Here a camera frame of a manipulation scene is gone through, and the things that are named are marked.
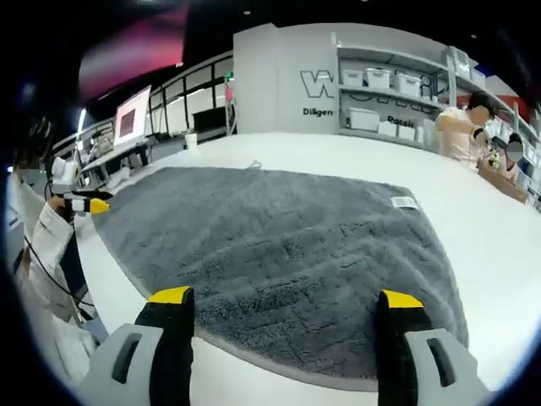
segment white shelf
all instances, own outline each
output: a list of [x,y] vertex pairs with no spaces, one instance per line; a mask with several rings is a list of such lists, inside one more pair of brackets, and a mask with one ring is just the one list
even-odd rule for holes
[[440,110],[443,110],[445,108],[444,105],[439,104],[436,101],[426,100],[426,99],[423,99],[422,97],[406,95],[404,93],[400,93],[392,89],[377,89],[373,87],[366,87],[366,86],[357,87],[357,86],[349,86],[349,85],[339,85],[338,87],[341,91],[348,91],[348,92],[353,92],[353,93],[364,93],[364,94],[373,95],[373,96],[386,96],[392,99],[399,99],[405,102],[411,102],[411,103],[415,103],[421,106],[431,107],[431,108],[440,109]]
[[[413,70],[418,70],[420,72],[425,72],[427,74],[437,75],[443,72],[447,73],[448,69],[443,63],[437,63],[426,58],[416,57],[404,52],[381,49],[376,47],[364,47],[364,46],[350,46],[344,45],[340,42],[336,46],[338,50],[339,58],[357,58],[367,61],[385,63],[389,65],[402,66],[403,68],[410,68]],[[457,87],[463,88],[465,91],[484,91],[487,93],[490,98],[492,98],[505,112],[512,114],[514,117],[515,112],[513,108],[508,106],[503,100],[498,96],[490,93],[486,89],[476,85],[471,80],[462,78],[461,76],[456,76],[456,85]],[[530,126],[522,117],[518,117],[520,127],[523,133],[528,134],[528,138],[534,138],[535,140],[541,140],[540,134],[537,134],[535,129]]]
[[373,133],[371,131],[365,131],[363,129],[344,129],[344,128],[341,128],[341,129],[339,129],[338,133],[340,135],[347,135],[349,137],[359,137],[359,138],[367,138],[369,140],[378,140],[378,141],[391,142],[392,144],[411,146],[411,147],[417,148],[419,150],[424,150],[424,146],[421,143],[417,142],[417,141],[404,140],[403,138],[391,137],[389,135]]

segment desk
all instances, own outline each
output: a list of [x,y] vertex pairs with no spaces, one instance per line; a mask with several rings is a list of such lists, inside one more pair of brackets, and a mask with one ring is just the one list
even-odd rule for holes
[[[517,367],[541,316],[541,216],[471,173],[426,151],[336,135],[242,134],[152,162],[134,183],[161,167],[246,168],[359,178],[409,188],[437,232],[456,275],[478,373],[492,389]],[[145,298],[108,253],[89,218],[77,223],[87,284],[109,332],[133,322]],[[502,250],[501,237],[507,239]],[[292,381],[254,367],[196,338],[192,399],[223,406],[376,405],[374,394]]]
[[95,170],[99,168],[104,179],[108,182],[109,173],[107,173],[106,164],[113,159],[124,159],[133,154],[139,154],[141,163],[143,166],[146,166],[149,163],[146,157],[148,142],[148,140],[141,140],[136,143],[128,142],[126,144],[115,146],[112,151],[100,156],[98,159],[81,169],[81,174],[90,173],[90,181],[92,185],[97,188],[99,186],[99,181],[97,180]]

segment gray towel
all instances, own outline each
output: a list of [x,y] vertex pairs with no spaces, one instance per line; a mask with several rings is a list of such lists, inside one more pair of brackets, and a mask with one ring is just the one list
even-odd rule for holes
[[375,378],[382,288],[423,301],[434,326],[467,345],[434,229],[422,210],[391,204],[411,195],[301,173],[167,168],[122,190],[95,222],[148,292],[194,286],[204,339],[286,376],[361,389],[351,382]]

